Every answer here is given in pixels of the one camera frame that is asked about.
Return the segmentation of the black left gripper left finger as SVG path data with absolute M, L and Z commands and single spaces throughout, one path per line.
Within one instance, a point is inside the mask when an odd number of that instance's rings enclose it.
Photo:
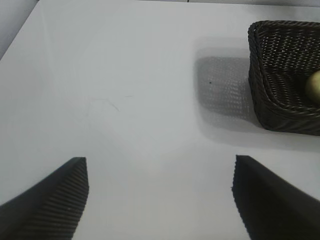
M 73 157 L 0 206 L 2 240 L 70 240 L 89 195 L 87 160 Z

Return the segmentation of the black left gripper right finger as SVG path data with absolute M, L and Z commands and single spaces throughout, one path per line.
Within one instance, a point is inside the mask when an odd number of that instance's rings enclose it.
M 252 240 L 318 240 L 320 202 L 248 155 L 237 155 L 232 194 Z

